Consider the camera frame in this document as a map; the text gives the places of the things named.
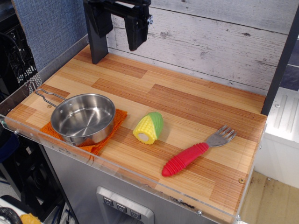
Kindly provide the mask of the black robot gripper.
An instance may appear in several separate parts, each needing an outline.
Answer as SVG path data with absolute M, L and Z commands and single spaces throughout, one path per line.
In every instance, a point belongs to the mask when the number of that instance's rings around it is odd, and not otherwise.
M 126 16 L 125 28 L 130 51 L 137 50 L 147 41 L 152 15 L 150 0 L 88 0 L 92 11 L 92 26 L 102 38 L 113 30 L 111 14 Z

